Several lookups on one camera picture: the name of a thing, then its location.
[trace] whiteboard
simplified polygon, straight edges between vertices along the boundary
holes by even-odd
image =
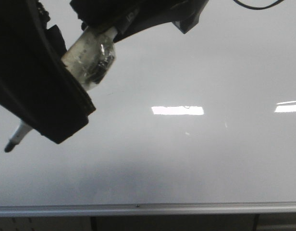
[[[71,46],[68,1],[44,5]],[[0,216],[296,211],[296,0],[210,0],[186,35],[157,26],[116,54],[97,111],[60,145],[32,131],[5,154],[18,118],[0,106]],[[200,113],[153,110],[181,106]]]

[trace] white surface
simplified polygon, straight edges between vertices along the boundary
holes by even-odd
[[[70,46],[67,2],[45,6]],[[275,112],[296,101],[296,0],[210,0],[188,34],[158,26],[116,55],[90,123],[61,145],[33,131],[5,154],[18,119],[0,107],[0,206],[296,201],[296,112]],[[184,105],[204,114],[151,110]]]

